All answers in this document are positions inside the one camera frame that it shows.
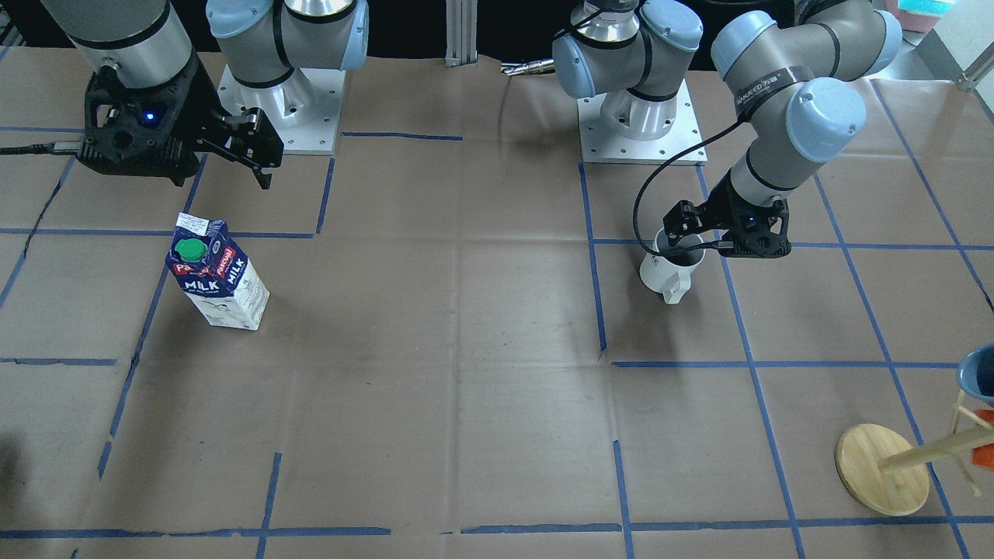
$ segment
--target bottle cap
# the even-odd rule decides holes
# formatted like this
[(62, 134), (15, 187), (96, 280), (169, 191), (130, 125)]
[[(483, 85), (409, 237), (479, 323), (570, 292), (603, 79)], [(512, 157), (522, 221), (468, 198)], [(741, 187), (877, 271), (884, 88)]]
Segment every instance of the bottle cap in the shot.
[(176, 252), (183, 262), (199, 262), (207, 253), (207, 245), (200, 239), (184, 239), (176, 244)]

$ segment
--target mug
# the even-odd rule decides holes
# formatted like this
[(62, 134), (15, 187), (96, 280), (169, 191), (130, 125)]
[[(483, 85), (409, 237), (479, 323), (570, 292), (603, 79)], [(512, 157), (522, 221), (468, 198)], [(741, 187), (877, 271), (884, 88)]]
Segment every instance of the mug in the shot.
[[(693, 247), (702, 243), (704, 238), (700, 235), (688, 235), (677, 243), (677, 247)], [(660, 245), (669, 247), (662, 229), (656, 233), (656, 238), (652, 241), (652, 250), (659, 251)], [(674, 257), (657, 257), (647, 253), (638, 274), (646, 287), (662, 293), (666, 304), (676, 304), (690, 289), (690, 274), (703, 259), (704, 249), (696, 249)]]

